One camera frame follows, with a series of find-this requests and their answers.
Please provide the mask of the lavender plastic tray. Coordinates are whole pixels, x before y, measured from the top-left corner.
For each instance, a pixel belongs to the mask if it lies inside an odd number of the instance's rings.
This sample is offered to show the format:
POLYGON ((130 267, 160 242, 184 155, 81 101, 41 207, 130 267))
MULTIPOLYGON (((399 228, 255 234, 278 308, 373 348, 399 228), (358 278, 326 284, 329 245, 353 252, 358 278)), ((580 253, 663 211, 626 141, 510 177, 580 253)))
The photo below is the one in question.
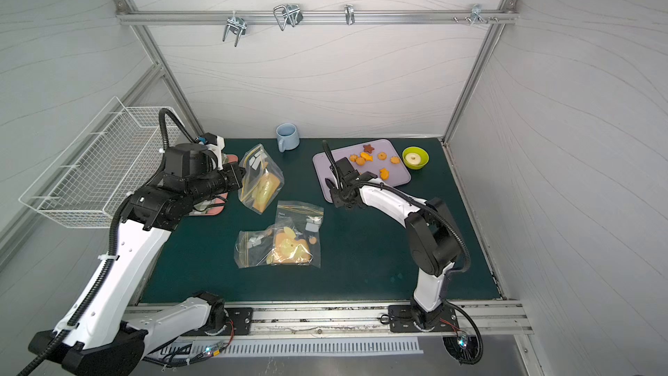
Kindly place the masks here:
MULTIPOLYGON (((387 169, 390 177, 387 181, 389 186, 402 186, 406 185, 411 181, 411 174, 404 165, 402 158, 400 157, 399 152, 395 149, 391 141, 388 139, 377 139, 374 141, 367 141, 358 144, 351 144, 350 146, 344 146, 339 148, 332 149, 332 155, 336 161, 341 158, 350 158, 351 155, 360 155, 364 151, 364 145, 370 144, 374 147, 374 152, 370 155, 373 156, 372 161, 366 161, 364 165, 358 165, 356 162, 353 162, 353 167, 362 172, 372 172, 380 177, 379 171, 381 169, 387 169), (387 155, 386 160, 379 160, 377 155, 384 152, 387 155), (397 165, 391 163, 392 157, 399 157, 401 162, 397 165)), ((314 165, 318 183, 321 187, 322 193, 324 195, 325 201, 332 203, 330 191, 325 183, 327 179, 334 179, 333 173, 330 169, 331 163, 328 160, 327 156, 323 153, 317 153, 312 158, 312 163, 314 165)))

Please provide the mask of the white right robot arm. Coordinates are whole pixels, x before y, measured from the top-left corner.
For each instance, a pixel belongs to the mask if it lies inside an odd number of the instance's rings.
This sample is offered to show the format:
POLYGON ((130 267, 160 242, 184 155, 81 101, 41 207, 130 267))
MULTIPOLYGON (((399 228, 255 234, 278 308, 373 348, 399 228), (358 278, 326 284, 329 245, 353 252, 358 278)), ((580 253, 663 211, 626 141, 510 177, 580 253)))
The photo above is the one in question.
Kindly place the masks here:
POLYGON ((412 260, 419 268, 410 314, 417 330, 429 332, 441 314, 455 306, 446 298, 447 282, 471 267, 471 254, 449 208, 439 198, 425 200, 389 186, 378 175, 357 171, 349 159, 335 159, 322 142, 332 179, 325 181, 335 207, 369 206, 405 228, 412 260))

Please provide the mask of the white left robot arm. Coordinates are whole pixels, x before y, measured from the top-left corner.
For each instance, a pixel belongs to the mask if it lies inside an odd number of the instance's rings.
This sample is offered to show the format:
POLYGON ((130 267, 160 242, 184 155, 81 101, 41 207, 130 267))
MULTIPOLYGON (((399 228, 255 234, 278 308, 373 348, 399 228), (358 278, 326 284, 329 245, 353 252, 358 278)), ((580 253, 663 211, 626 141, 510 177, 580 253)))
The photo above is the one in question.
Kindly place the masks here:
POLYGON ((224 300, 208 292, 151 318, 123 318, 149 265, 180 222, 204 202, 224 206, 224 195, 243 186, 245 169, 223 162, 221 137, 186 134, 186 142, 173 146, 169 122, 187 132, 171 110, 159 111, 163 156, 158 170, 121 202, 100 266, 64 318, 34 335, 29 350, 36 356, 22 375, 32 374, 45 361, 73 375, 129 375, 146 355, 187 332, 217 335, 233 328, 224 300))

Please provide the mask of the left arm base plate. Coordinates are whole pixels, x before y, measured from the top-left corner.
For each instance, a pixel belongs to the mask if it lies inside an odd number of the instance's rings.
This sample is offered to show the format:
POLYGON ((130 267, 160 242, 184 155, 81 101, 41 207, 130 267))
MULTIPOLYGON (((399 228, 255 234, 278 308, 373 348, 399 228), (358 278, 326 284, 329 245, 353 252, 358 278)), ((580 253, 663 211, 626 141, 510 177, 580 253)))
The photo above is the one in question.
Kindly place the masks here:
POLYGON ((234 335, 248 335, 251 331, 253 309, 251 307, 218 308, 212 313, 203 327, 193 329, 183 334, 184 337, 208 336, 222 337, 234 335))

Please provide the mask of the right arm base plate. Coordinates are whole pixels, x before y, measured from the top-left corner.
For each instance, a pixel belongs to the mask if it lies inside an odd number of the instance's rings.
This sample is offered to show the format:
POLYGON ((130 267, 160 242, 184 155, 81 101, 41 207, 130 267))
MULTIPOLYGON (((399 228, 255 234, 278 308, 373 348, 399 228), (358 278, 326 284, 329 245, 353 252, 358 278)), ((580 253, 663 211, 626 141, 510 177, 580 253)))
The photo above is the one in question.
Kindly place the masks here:
POLYGON ((460 332, 455 310, 450 306, 439 306, 425 312, 418 305, 390 305, 387 313, 379 318, 393 334, 421 334, 424 332, 460 332))

